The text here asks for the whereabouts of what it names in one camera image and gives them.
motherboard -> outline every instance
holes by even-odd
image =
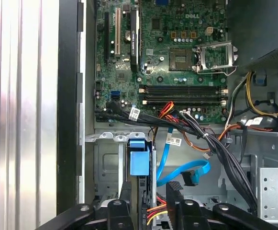
[[[200,123],[225,122],[224,0],[98,0],[97,7],[97,110],[116,101],[158,116],[173,101]]]

sticker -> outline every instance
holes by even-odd
[[[129,120],[132,120],[132,121],[137,121],[138,120],[138,117],[139,117],[139,114],[140,114],[140,111],[139,109],[136,109],[134,107],[131,108],[131,111],[129,113]]]
[[[256,117],[251,125],[259,125],[261,121],[263,120],[263,117]]]
[[[181,139],[180,138],[170,138],[170,137],[167,137],[166,144],[176,145],[176,146],[180,147],[181,146]]]
[[[254,120],[250,119],[246,122],[245,126],[250,126]]]
[[[206,158],[207,160],[210,158],[208,153],[204,153],[203,157]]]

sata port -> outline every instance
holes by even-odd
[[[120,91],[111,91],[110,97],[111,97],[111,100],[117,101],[121,98],[121,92]]]

barcode label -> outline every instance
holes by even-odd
[[[131,111],[129,113],[129,120],[132,120],[132,121],[137,121],[138,120],[138,117],[139,117],[139,114],[140,114],[140,111],[139,109],[136,109],[134,107],[131,108]]]
[[[252,119],[248,120],[248,121],[246,122],[245,126],[251,126],[251,124],[252,124],[253,121],[254,121],[254,120],[252,120]]]
[[[181,139],[179,138],[172,138],[172,137],[167,137],[166,144],[169,145],[176,145],[176,146],[181,146]]]
[[[256,117],[253,122],[252,125],[259,125],[261,123],[261,121],[263,120],[263,117]]]

green circuit board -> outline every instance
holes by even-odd
[[[140,18],[138,71],[131,70],[129,12],[137,8]],[[226,87],[224,74],[197,74],[191,69],[195,46],[226,40],[224,1],[170,0],[157,5],[156,0],[98,0],[95,107],[105,109],[112,92],[119,92],[121,107],[157,115],[163,107],[143,104],[139,89],[147,86],[219,86]],[[120,15],[120,51],[116,53],[116,15]],[[225,48],[211,50],[207,65],[226,62]],[[191,110],[201,123],[223,123],[222,105],[177,105],[178,110]]]

